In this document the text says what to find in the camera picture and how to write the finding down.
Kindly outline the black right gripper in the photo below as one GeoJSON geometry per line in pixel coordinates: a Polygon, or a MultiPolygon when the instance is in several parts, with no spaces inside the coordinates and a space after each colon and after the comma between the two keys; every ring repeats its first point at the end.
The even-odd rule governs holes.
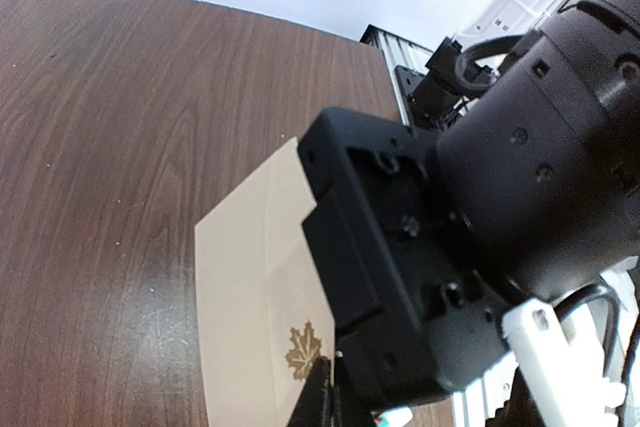
{"type": "Polygon", "coordinates": [[[303,231],[347,377],[373,410],[444,399],[507,352],[508,303],[438,180],[436,140],[331,107],[298,145],[316,202],[303,231]]]}

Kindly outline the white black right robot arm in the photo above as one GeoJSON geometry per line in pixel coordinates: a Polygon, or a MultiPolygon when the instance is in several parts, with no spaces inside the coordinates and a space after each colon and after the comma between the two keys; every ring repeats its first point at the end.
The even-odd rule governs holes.
{"type": "Polygon", "coordinates": [[[639,0],[580,0],[445,129],[338,107],[298,155],[303,230],[349,384],[433,402],[506,352],[500,322],[639,250],[639,0]]]}

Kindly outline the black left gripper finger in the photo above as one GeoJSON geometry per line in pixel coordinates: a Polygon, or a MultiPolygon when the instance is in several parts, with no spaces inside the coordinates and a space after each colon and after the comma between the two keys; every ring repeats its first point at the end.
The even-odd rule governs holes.
{"type": "Polygon", "coordinates": [[[318,357],[300,392],[287,427],[339,426],[334,409],[334,386],[331,381],[332,364],[326,357],[318,357]]]}

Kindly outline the tan paper envelope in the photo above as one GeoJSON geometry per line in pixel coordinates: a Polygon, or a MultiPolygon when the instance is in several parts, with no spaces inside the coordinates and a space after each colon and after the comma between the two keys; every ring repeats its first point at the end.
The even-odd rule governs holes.
{"type": "Polygon", "coordinates": [[[303,229],[315,207],[291,138],[195,226],[200,359],[212,426],[284,426],[334,320],[303,229]]]}

